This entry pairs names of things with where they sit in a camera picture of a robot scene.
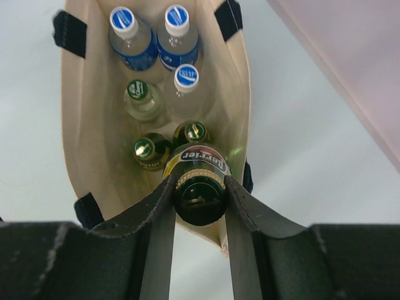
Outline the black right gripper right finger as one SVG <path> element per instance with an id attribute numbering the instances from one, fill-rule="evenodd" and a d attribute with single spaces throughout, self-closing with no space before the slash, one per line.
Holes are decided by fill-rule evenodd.
<path id="1" fill-rule="evenodd" d="M 397 224 L 299 225 L 224 180 L 235 299 L 398 299 Z"/>

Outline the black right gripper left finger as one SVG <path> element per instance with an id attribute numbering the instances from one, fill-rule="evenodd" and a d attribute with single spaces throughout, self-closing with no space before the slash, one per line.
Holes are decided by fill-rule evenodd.
<path id="1" fill-rule="evenodd" d="M 1 223 L 2 299 L 167 299 L 175 176 L 121 214 L 71 222 Z"/>

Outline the beige canvas tote bag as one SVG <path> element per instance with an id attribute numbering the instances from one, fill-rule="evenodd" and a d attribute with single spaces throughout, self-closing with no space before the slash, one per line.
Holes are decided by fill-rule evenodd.
<path id="1" fill-rule="evenodd" d="M 128 69 L 109 42 L 109 15 L 126 6 L 158 27 L 171 1 L 66 1 L 54 21 L 61 52 L 62 141 L 69 179 L 79 199 L 91 194 L 104 218 L 117 216 L 150 194 L 162 180 L 133 160 L 131 143 L 144 131 L 126 111 L 128 82 L 140 78 L 163 85 L 167 71 Z M 233 177 L 250 178 L 246 164 L 251 81 L 236 1 L 183 1 L 201 38 L 196 66 L 214 86 L 214 104 L 205 117 L 216 147 Z"/>

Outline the green glass bottle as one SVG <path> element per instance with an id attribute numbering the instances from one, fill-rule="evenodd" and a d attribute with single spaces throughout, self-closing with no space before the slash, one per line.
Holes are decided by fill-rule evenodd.
<path id="1" fill-rule="evenodd" d="M 207 142 L 178 146 L 168 157 L 162 176 L 177 178 L 174 208 L 179 217 L 197 227 L 220 220 L 228 206 L 224 178 L 231 175 L 226 157 Z"/>
<path id="2" fill-rule="evenodd" d="M 165 167 L 173 145 L 170 140 L 157 132 L 149 132 L 132 145 L 134 160 L 147 171 L 160 171 Z"/>
<path id="3" fill-rule="evenodd" d="M 209 131 L 200 121 L 188 120 L 181 123 L 172 136 L 172 145 L 177 148 L 187 143 L 208 143 L 211 141 Z"/>

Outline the clear glass Chang bottle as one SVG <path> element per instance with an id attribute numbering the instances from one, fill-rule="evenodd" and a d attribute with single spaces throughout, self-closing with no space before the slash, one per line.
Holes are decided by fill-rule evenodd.
<path id="1" fill-rule="evenodd" d="M 134 79 L 124 92 L 127 112 L 138 122 L 159 128 L 168 122 L 161 90 L 154 84 Z"/>

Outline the clear plastic bottle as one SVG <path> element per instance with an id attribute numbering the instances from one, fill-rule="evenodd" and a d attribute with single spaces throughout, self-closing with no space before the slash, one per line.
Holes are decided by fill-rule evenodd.
<path id="1" fill-rule="evenodd" d="M 198 69 L 181 64 L 171 73 L 164 85 L 163 99 L 174 119 L 197 119 L 203 113 L 208 88 Z"/>

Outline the blue label water bottle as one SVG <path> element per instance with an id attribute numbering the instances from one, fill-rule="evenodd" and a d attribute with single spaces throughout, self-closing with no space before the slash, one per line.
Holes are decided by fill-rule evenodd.
<path id="1" fill-rule="evenodd" d="M 199 55 L 199 34 L 187 9 L 169 6 L 157 30 L 157 47 L 162 65 L 169 71 L 182 64 L 194 65 Z"/>

